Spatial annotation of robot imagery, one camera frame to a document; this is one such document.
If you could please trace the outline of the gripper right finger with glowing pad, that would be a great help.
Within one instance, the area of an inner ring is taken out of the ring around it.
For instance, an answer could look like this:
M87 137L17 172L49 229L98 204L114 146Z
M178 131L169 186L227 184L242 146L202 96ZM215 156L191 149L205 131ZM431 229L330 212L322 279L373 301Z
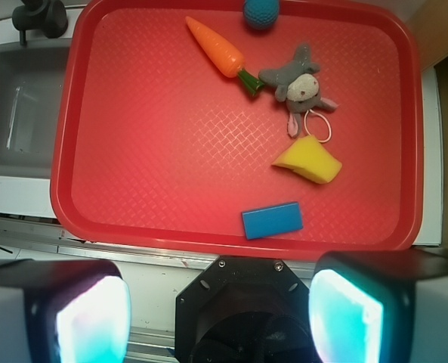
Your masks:
M323 362L448 362L448 249L326 253L308 311Z

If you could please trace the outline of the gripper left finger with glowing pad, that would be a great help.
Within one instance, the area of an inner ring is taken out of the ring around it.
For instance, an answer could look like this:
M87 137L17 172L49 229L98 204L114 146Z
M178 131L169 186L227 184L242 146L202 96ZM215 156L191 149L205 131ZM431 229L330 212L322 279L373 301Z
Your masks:
M0 259L0 362L122 362L130 326L113 262Z

